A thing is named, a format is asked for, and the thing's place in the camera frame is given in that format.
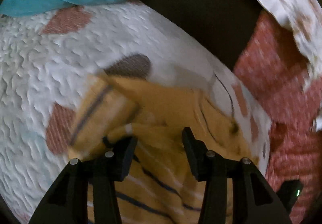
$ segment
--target yellow towel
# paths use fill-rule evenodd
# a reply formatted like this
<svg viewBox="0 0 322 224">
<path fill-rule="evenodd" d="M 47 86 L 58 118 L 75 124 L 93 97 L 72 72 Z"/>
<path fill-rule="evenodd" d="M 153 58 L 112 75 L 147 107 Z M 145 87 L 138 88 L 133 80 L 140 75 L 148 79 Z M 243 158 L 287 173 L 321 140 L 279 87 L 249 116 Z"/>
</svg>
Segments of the yellow towel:
<svg viewBox="0 0 322 224">
<path fill-rule="evenodd" d="M 128 177 L 115 183 L 123 223 L 198 222 L 205 183 L 191 174 L 182 144 L 184 127 L 225 158 L 257 162 L 235 120 L 198 89 L 107 75 L 92 76 L 89 82 L 92 86 L 71 129 L 69 157 L 88 160 L 103 154 L 104 136 L 110 143 L 126 136 L 138 138 Z M 231 182 L 227 195 L 231 217 Z M 91 186 L 88 198 L 91 202 Z M 91 206 L 88 216 L 95 222 Z"/>
</svg>

